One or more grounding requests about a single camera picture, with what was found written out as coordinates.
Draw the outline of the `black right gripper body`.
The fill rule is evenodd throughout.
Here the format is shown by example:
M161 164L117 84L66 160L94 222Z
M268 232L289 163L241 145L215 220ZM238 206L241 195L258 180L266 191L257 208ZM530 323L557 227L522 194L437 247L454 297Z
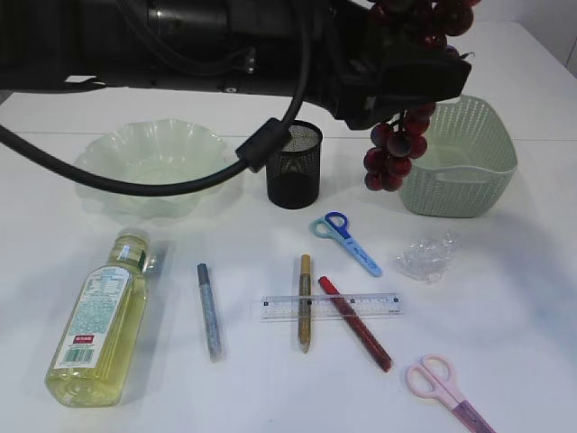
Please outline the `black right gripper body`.
M445 17L470 19L461 1L320 1L315 103L352 130L461 95L472 65L448 50Z

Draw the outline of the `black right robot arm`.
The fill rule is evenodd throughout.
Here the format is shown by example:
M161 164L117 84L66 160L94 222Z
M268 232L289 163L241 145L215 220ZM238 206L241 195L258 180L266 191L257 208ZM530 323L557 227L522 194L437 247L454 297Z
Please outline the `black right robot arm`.
M472 1L4 1L1 87L291 96L353 130L458 97Z

